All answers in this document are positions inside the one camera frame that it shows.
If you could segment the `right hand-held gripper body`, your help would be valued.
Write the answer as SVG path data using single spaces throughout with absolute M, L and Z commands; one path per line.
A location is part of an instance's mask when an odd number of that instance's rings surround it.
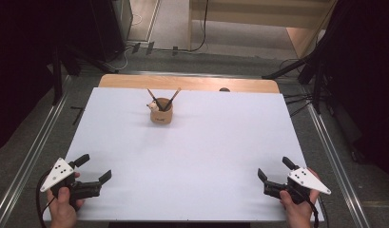
M 304 167 L 296 168 L 289 172 L 286 183 L 270 181 L 266 175 L 263 175 L 263 184 L 263 193 L 265 195 L 280 200 L 280 192 L 285 190 L 295 204 L 307 201 L 311 190 L 317 190 L 326 195 L 331 194 L 331 190 L 312 174 L 309 169 Z

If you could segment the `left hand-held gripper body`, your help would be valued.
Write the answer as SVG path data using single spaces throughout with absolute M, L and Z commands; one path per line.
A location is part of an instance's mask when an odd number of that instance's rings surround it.
M 78 209 L 77 200 L 94 198 L 100 196 L 102 185 L 99 180 L 92 182 L 80 182 L 75 179 L 74 168 L 69 166 L 69 162 L 59 158 L 49 170 L 48 176 L 40 186 L 41 192 L 50 190 L 55 198 L 62 187 L 67 187 L 70 192 L 69 204 Z

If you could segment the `brown cup with animal figure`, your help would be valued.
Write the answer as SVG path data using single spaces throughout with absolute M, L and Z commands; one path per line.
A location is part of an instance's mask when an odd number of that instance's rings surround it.
M 150 110 L 150 120 L 155 124 L 170 124 L 173 116 L 173 104 L 167 98 L 158 98 L 146 105 Z

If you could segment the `brown-handled brush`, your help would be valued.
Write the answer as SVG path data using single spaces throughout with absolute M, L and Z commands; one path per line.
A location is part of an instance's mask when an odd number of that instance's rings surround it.
M 152 98 L 152 102 L 151 102 L 150 104 L 148 104 L 147 107 L 148 107 L 151 111 L 163 111 L 163 108 L 162 108 L 160 102 L 159 102 L 158 99 L 154 96 L 154 94 L 151 92 L 151 90 L 148 89 L 147 92 L 149 93 L 150 97 Z

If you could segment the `person's right hand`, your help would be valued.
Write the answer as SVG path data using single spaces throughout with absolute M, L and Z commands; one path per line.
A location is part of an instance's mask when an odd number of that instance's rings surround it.
M 282 190 L 280 192 L 282 204 L 285 210 L 286 223 L 288 228 L 312 228 L 311 217 L 312 208 L 305 201 L 300 204 L 295 204 L 290 194 Z

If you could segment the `person's left hand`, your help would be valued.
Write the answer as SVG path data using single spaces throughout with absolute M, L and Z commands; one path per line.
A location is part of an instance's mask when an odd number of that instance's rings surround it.
M 75 228 L 77 214 L 75 209 L 69 204 L 69 189 L 62 187 L 58 191 L 57 198 L 48 190 L 47 198 L 50 201 L 49 212 L 51 215 L 49 228 Z

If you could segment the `white table sheet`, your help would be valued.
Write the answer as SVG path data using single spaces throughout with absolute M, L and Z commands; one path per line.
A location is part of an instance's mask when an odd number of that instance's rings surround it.
M 279 221 L 284 211 L 263 193 L 261 169 L 286 181 L 287 157 L 306 162 L 283 96 L 182 91 L 169 124 L 150 120 L 145 89 L 93 89 L 67 153 L 82 181 L 112 173 L 82 221 Z

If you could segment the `black metal stand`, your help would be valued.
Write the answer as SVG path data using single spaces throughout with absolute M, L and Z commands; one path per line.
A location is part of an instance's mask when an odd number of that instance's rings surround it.
M 82 70 L 77 62 L 78 59 L 88 62 L 91 66 L 98 68 L 104 73 L 117 73 L 117 70 L 112 70 L 104 64 L 99 63 L 77 47 L 56 44 L 52 47 L 53 105 L 58 105 L 60 99 L 64 95 L 61 72 L 62 67 L 66 69 L 68 74 L 78 76 Z
M 275 80 L 290 71 L 298 69 L 299 67 L 302 67 L 302 70 L 298 76 L 298 82 L 301 85 L 308 84 L 312 80 L 312 77 L 315 77 L 311 105 L 314 107 L 317 113 L 320 114 L 321 88 L 323 85 L 324 75 L 324 61 L 322 61 L 315 54 L 308 54 L 305 57 L 298 59 L 293 64 L 290 64 L 289 66 L 280 68 L 278 71 L 269 75 L 264 75 L 263 79 Z

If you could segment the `wooden table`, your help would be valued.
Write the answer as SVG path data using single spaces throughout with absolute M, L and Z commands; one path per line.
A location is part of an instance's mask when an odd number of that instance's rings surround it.
M 183 75 L 106 74 L 101 78 L 99 87 L 150 89 L 177 89 L 180 87 L 182 90 L 201 91 L 220 91 L 224 88 L 230 92 L 280 92 L 277 83 L 272 80 L 191 77 Z

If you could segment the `dark curtain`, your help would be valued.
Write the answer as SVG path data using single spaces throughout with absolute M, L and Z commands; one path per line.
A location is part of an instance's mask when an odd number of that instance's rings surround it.
M 53 88 L 52 47 L 82 0 L 0 0 L 0 148 Z
M 328 90 L 359 131 L 353 146 L 389 176 L 389 0 L 338 0 L 321 43 Z

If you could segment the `black cabinet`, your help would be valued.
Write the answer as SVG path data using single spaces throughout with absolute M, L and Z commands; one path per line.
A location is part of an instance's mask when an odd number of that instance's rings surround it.
M 129 0 L 90 0 L 99 37 L 100 59 L 108 62 L 122 53 L 132 25 Z

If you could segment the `light wooden furniture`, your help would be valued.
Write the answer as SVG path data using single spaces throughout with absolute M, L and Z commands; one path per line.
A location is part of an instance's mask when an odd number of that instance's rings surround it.
M 188 38 L 191 22 L 208 21 L 284 27 L 299 58 L 326 28 L 338 0 L 188 0 Z

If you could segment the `metal floor rail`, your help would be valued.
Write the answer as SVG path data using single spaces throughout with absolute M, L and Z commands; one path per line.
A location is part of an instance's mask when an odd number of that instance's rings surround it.
M 39 226 L 35 191 L 41 174 L 32 172 L 61 111 L 52 100 L 50 91 L 0 148 L 0 228 Z
M 337 183 L 339 184 L 341 193 L 344 197 L 345 204 L 347 205 L 356 228 L 371 228 L 367 216 L 365 216 L 363 211 L 360 199 L 352 186 L 348 175 L 346 174 L 336 147 L 332 142 L 321 115 L 315 111 L 313 105 L 311 104 L 307 106 L 307 109 L 314 126 L 317 129 L 324 151 L 332 167 Z

